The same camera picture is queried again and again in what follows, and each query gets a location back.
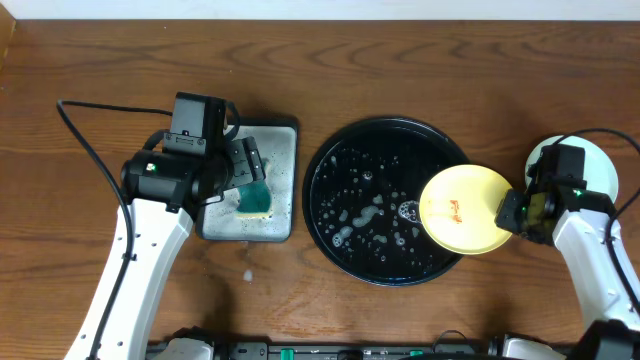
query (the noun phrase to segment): round black tray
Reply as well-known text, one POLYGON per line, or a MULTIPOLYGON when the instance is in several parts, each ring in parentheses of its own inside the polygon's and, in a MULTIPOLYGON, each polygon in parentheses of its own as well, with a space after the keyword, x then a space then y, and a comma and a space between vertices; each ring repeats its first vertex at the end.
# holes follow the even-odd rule
MULTIPOLYGON (((307 169, 302 208, 309 232, 325 256, 358 279, 388 286, 432 280, 462 256, 436 244, 398 209, 418 201, 436 173, 468 162, 445 134, 415 120, 375 118, 347 126, 307 169), (366 225, 355 226, 354 218, 366 225)), ((410 208, 417 212, 415 203, 410 208)))

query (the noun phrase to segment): yellow plate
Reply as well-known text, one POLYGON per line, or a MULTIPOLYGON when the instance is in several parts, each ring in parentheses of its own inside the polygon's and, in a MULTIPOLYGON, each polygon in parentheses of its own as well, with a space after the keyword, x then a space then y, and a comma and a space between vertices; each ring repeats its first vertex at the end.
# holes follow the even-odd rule
POLYGON ((450 251, 476 255, 494 250, 511 236, 494 222, 510 188, 500 174, 482 166, 445 169, 422 191, 422 225, 435 242, 450 251))

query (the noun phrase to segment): wooden surface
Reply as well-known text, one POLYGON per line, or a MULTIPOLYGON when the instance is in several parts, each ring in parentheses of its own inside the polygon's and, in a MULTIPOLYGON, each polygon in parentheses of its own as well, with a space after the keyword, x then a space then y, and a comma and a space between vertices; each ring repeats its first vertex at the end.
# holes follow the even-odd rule
MULTIPOLYGON (((84 320, 110 248, 116 201, 55 111, 58 98, 171 109, 177 91, 233 99, 247 115, 300 120, 294 231, 283 244, 210 243, 178 254, 151 338, 181 327, 273 341, 420 343, 443 330, 582 333, 560 254, 513 238, 437 280, 365 284, 316 248, 300 185, 316 149, 360 118, 435 125, 517 187, 545 136, 610 126, 640 138, 640 26, 517 22, 44 22, 18 24, 0 75, 0 358, 60 358, 84 320), (251 269, 254 281, 242 280, 251 269)), ((114 173, 153 115, 73 109, 114 173)), ((637 155, 591 137, 638 186, 637 155)), ((640 207, 622 217, 640 261, 640 207)))
POLYGON ((14 25, 15 20, 11 14, 9 14, 7 9, 0 4, 0 70, 2 70, 4 58, 7 56, 9 40, 11 40, 14 25))

